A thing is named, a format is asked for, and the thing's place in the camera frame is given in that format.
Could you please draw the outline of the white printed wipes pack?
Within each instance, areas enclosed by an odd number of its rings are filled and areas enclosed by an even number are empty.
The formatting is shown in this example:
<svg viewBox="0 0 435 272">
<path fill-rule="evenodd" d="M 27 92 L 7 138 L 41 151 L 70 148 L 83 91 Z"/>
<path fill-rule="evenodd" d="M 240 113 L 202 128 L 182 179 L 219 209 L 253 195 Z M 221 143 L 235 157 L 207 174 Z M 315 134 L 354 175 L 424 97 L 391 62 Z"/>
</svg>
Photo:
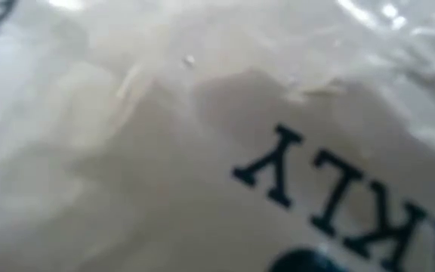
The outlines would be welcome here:
<svg viewBox="0 0 435 272">
<path fill-rule="evenodd" d="M 435 0 L 0 0 L 0 272 L 435 272 Z"/>
</svg>

